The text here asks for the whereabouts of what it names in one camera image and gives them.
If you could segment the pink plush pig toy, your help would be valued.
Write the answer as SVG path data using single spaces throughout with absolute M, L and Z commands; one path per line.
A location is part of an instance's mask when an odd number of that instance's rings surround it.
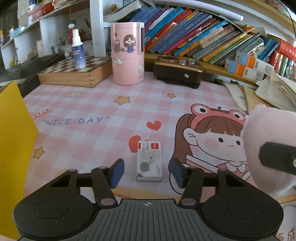
M 295 113 L 258 104 L 241 132 L 247 165 L 259 189 L 271 196 L 295 186 Z

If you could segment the small white card box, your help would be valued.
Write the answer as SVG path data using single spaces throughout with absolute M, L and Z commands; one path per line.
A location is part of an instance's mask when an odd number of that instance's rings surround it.
M 140 182 L 161 182 L 163 180 L 160 142 L 138 142 L 136 177 Z

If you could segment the stack of loose papers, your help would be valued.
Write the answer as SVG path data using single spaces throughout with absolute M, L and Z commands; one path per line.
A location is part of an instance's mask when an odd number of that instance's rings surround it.
M 295 82 L 278 75 L 256 82 L 257 89 L 222 83 L 239 110 L 251 112 L 258 104 L 295 112 Z

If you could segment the pink cartoon desk mat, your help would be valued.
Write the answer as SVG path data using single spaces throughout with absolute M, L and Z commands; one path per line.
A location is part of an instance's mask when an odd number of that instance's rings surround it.
M 24 101 L 39 133 L 13 213 L 21 240 L 295 240 L 295 186 L 271 196 L 255 184 L 241 138 L 250 113 L 224 86 L 146 73 L 131 86 L 42 84 Z M 137 181 L 139 141 L 161 143 L 161 182 Z M 197 207 L 179 206 L 172 158 L 204 171 Z M 118 205 L 100 207 L 91 170 L 117 159 Z

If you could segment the yellow cardboard box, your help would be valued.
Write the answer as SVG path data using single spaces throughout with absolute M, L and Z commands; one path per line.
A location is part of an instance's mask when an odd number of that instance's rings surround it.
M 1 236 L 19 238 L 13 210 L 23 198 L 38 129 L 16 82 L 1 88 Z

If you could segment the orange blue boxed books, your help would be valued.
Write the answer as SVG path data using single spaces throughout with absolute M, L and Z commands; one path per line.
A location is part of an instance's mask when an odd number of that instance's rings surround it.
M 224 68 L 228 73 L 253 81 L 262 81 L 265 76 L 276 75 L 272 65 L 240 51 L 236 51 L 234 60 L 226 59 Z

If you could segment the dark brown wooden device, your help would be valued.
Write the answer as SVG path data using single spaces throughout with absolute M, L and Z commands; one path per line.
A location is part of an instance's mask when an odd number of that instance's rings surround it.
M 180 59 L 173 56 L 158 56 L 154 62 L 154 76 L 167 84 L 198 89 L 204 68 L 195 59 Z

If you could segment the wooden chess board box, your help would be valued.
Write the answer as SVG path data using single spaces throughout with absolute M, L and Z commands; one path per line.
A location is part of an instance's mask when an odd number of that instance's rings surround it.
M 41 84 L 93 88 L 110 75 L 110 57 L 88 57 L 82 69 L 75 69 L 73 59 L 65 59 L 38 73 L 38 78 Z

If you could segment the white spray bottle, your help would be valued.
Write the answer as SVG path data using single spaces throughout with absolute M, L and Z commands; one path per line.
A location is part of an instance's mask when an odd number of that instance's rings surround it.
M 79 35 L 79 29 L 72 30 L 72 55 L 75 69 L 79 70 L 86 66 L 83 43 Z

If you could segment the black electronic keyboard piano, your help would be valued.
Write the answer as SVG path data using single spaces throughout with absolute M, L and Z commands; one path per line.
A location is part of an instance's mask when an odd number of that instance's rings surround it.
M 65 59 L 64 54 L 53 54 L 14 66 L 1 73 L 1 87 L 16 81 L 21 96 L 25 97 L 41 85 L 38 73 Z

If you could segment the pink cylindrical humidifier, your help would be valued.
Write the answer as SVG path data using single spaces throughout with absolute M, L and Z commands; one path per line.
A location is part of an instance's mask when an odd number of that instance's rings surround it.
M 126 22 L 110 26 L 113 81 L 135 85 L 144 80 L 144 23 Z

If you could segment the row of leaning books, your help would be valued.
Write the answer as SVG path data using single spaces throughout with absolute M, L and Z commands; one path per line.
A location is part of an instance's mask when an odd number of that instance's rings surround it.
M 245 66 L 251 60 L 274 63 L 281 44 L 254 28 L 241 28 L 214 13 L 184 6 L 143 6 L 131 20 L 144 22 L 145 52 L 219 66 L 227 60 Z

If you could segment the white shelf unit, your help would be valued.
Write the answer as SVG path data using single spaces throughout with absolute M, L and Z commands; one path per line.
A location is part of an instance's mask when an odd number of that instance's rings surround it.
M 51 55 L 52 47 L 60 43 L 61 37 L 69 34 L 68 25 L 76 16 L 79 28 L 84 26 L 86 16 L 90 18 L 94 56 L 106 56 L 104 29 L 110 23 L 103 21 L 103 1 L 71 1 L 34 21 L 1 47 L 4 67 L 9 69 L 15 57 L 21 62 L 25 61 L 36 48 L 38 40 L 43 43 L 42 53 Z

